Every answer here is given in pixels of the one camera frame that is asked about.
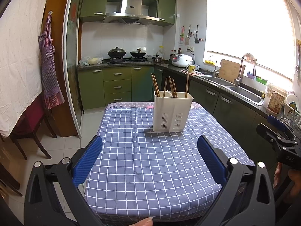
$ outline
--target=blue checkered tablecloth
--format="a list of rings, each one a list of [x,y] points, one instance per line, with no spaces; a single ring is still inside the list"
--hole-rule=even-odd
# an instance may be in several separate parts
[[[103,149],[87,178],[85,198],[102,221],[183,221],[202,216],[219,193],[197,150],[205,135],[214,147],[253,165],[243,149],[202,107],[191,109],[183,132],[156,133],[153,109],[112,107],[98,135]]]

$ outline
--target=human hand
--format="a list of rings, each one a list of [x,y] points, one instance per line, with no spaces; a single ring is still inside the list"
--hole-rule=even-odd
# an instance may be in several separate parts
[[[130,226],[153,226],[153,217],[142,219],[141,221]]]

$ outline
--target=stainless steel range hood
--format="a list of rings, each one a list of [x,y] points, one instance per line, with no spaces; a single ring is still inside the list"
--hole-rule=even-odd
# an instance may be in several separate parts
[[[106,13],[103,22],[150,25],[160,21],[159,18],[142,15],[141,8],[142,0],[122,0],[119,11]]]

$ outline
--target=kitchen sink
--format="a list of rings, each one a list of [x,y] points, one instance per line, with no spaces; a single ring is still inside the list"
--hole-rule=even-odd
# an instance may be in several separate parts
[[[209,81],[215,82],[217,84],[220,84],[222,86],[234,86],[233,83],[228,82],[228,81],[223,80],[223,79],[218,78],[218,77],[214,77],[214,76],[201,76],[201,77],[204,78],[204,79],[207,79]]]
[[[245,98],[251,100],[252,102],[256,103],[257,105],[262,105],[261,97],[257,96],[256,94],[254,94],[242,87],[232,86],[232,87],[229,87],[229,89],[244,96]]]

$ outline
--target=white sheet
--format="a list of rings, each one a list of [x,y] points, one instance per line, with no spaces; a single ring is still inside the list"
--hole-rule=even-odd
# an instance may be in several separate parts
[[[45,3],[12,0],[0,18],[0,133],[4,137],[42,92],[38,36]]]

